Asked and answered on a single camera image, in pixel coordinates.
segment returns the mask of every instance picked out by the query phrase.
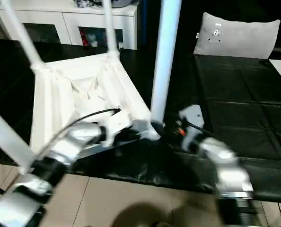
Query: tile floor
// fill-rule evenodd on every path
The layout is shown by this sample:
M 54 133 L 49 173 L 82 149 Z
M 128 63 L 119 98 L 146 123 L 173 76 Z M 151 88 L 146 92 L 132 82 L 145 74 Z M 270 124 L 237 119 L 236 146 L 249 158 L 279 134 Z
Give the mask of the tile floor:
M 7 189 L 17 173 L 17 167 L 0 165 L 0 187 Z M 263 226 L 281 226 L 277 203 L 255 205 Z M 64 177 L 46 208 L 41 227 L 221 226 L 211 195 L 78 175 Z

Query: black mat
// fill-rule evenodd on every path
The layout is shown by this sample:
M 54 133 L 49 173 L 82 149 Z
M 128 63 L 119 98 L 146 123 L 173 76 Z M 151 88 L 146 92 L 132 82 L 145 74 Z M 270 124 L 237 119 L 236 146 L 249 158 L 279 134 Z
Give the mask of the black mat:
M 88 47 L 36 44 L 44 61 L 104 52 Z M 121 62 L 150 106 L 155 55 L 123 50 Z M 0 41 L 0 115 L 29 142 L 34 76 L 17 42 Z M 281 76 L 266 60 L 181 56 L 176 53 L 166 122 L 199 104 L 205 128 L 240 156 L 250 173 L 255 198 L 281 202 Z M 211 193 L 212 166 L 161 142 L 140 140 L 78 160 L 72 173 Z M 15 165 L 0 150 L 0 163 Z M 205 186 L 195 169 L 202 170 Z

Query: gray pillow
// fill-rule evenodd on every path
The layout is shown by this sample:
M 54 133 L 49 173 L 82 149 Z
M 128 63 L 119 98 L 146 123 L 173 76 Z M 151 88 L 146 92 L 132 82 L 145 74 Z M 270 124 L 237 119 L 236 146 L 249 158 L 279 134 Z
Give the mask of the gray pillow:
M 275 46 L 280 22 L 228 21 L 205 12 L 194 53 L 267 59 Z

